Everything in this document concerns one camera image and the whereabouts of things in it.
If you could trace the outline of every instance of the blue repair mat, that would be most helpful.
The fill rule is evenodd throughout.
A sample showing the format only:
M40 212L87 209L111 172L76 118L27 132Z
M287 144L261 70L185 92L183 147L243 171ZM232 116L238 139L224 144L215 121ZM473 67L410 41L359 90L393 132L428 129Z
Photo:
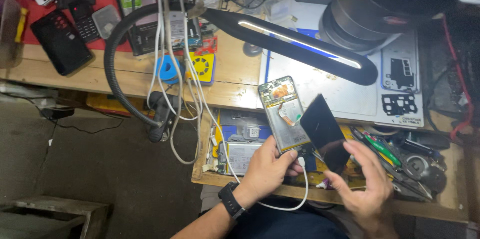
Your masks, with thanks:
M269 126L261 125L260 127L260 134L258 138L267 139L272 134L272 129ZM236 125L223 125L222 126L223 138L228 140L230 136L237 134L237 126ZM317 164L315 163L315 156L309 155L304 157L305 159L305 169L307 171L316 171Z

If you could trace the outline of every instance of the green screwdriver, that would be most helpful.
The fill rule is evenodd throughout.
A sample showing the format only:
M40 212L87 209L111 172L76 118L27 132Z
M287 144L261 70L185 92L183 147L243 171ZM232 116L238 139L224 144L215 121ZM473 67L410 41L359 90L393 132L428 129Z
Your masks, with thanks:
M382 154L384 154L385 156L387 156L388 159L390 159L393 164L395 164L396 166L398 167L401 167L402 166L402 163L400 163L400 161L398 160L398 158L396 158L392 152L390 152L387 148L385 148L385 146L383 146L382 144L380 144L379 142L377 142L377 140L375 138L373 138L372 136L370 136L370 133L368 133L367 131L364 131L363 132L363 135L365 136L365 138L367 138L367 140L375 147L375 149L377 149L379 152L381 152Z

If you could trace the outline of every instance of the qr code label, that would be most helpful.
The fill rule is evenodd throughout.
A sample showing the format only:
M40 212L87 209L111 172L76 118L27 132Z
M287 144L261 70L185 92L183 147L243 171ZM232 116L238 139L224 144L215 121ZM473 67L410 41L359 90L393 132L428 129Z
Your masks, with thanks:
M260 136L260 129L259 128L249 128L250 137L258 138Z

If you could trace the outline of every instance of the red cable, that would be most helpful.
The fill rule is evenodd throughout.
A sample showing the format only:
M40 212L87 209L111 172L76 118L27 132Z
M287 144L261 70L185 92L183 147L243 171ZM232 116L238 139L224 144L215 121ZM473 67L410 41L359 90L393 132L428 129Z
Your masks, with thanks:
M465 94L466 100L468 101L468 103L467 103L468 112L467 112L465 121L463 121L462 123L457 125L455 127L455 129L450 132L450 138L452 140L456 140L457 132L462 130L465 126L469 125L470 122L472 121L474 107L473 107L472 99L470 98L470 94L467 91L467 86L465 85L465 80L463 79L463 74L462 74L462 70L460 69L459 59L457 58L457 54L455 53L455 49L453 48L453 45L452 45L452 40L450 38L450 32L448 31L448 26L447 26L447 18L446 18L445 15L443 15L442 21L443 21L443 28L445 30L445 36L446 36L447 42L448 42L448 47L450 48L450 53L452 53L453 60L456 63L455 64L456 73L458 75L458 79L460 80L460 85L462 86L462 90Z

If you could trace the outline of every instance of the red mat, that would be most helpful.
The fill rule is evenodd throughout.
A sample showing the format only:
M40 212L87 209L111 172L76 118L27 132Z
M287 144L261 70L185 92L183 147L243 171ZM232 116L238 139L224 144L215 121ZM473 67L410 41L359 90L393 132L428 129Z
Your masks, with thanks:
M54 3L51 3L48 6L40 6L38 5L34 0L16 0L21 4L22 7L28 9L28 16L27 16L27 22L25 26L25 31L23 32L23 43L24 44L34 44L34 45L40 45L39 41L33 35L32 30L30 29L30 25L39 20L41 17L47 15L48 13L52 12L53 10L56 9L56 6ZM98 9L101 9L109 4L112 4L113 6L117 7L117 3L115 0L96 0L96 4L93 6L93 10L97 11ZM70 11L68 10L63 10L63 13L68 17L68 19L71 21L72 24L74 23L74 19L72 18L72 15L70 14ZM105 49L105 40L104 39L99 39L96 41L93 41L91 43L87 44L87 47L89 49L93 50L104 50ZM132 49L127 42L123 43L122 45L119 45L117 47L117 51L119 52L131 52Z

